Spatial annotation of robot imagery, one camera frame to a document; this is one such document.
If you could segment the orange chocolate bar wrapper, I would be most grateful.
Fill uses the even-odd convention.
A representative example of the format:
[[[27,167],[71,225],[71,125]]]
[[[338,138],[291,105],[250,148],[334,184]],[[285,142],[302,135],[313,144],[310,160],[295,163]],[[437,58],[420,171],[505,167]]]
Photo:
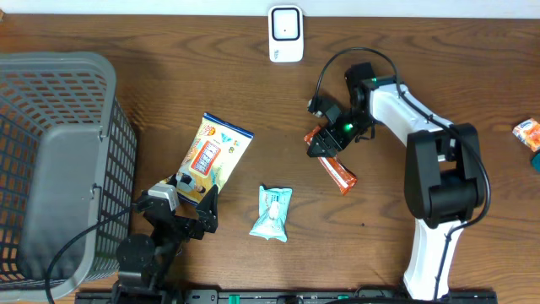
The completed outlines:
[[[314,129],[322,129],[322,127],[317,125]],[[342,195],[346,195],[357,183],[358,178],[341,162],[337,156],[311,158],[317,158],[320,161],[329,176],[338,185]]]

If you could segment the yellow snack bag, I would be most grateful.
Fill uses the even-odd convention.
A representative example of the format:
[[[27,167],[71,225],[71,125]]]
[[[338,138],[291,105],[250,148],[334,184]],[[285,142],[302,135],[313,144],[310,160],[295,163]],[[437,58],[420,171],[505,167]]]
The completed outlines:
[[[175,178],[179,199],[197,205],[213,185],[224,187],[253,137],[206,112],[180,168],[162,182]]]

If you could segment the teal small snack packet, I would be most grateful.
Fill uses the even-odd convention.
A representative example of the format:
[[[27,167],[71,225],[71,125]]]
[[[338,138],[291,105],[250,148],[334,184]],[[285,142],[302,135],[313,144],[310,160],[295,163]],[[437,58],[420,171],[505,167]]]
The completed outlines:
[[[288,240],[285,222],[287,220],[293,189],[259,187],[259,218],[250,231],[251,236],[259,236],[266,240]]]

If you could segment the orange small snack packet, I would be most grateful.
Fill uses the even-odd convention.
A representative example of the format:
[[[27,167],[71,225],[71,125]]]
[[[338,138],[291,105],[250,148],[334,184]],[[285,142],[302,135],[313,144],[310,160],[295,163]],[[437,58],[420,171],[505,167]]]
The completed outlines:
[[[533,152],[539,151],[540,146],[540,129],[539,122],[533,118],[529,118],[524,122],[519,123],[513,128],[513,134]]]

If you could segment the blue mouthwash bottle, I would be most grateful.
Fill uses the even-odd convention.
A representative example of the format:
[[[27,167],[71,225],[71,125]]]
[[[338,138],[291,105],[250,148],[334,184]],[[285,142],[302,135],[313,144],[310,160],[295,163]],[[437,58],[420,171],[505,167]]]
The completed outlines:
[[[531,158],[531,165],[535,169],[535,171],[540,172],[540,153],[539,152],[537,152]]]

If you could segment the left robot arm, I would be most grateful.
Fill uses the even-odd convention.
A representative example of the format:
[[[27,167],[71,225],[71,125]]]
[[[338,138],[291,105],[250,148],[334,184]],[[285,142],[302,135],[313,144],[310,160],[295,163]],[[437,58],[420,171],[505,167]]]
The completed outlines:
[[[118,281],[113,285],[112,303],[182,303],[182,292],[165,282],[181,246],[201,240],[218,226],[219,187],[214,185],[197,205],[197,218],[176,215],[176,187],[158,183],[133,204],[153,227],[151,234],[132,234],[116,249]]]

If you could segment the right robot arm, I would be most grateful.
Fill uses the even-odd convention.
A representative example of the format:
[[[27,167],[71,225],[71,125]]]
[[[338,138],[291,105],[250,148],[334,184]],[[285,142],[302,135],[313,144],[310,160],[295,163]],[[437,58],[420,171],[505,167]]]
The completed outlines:
[[[419,102],[396,76],[376,77],[370,63],[344,75],[350,107],[314,94],[307,109],[327,124],[309,143],[310,157],[332,158],[375,125],[386,126],[406,148],[404,197],[415,219],[411,258],[403,276],[408,296],[448,297],[448,278],[459,237],[485,198],[478,132],[455,124]]]

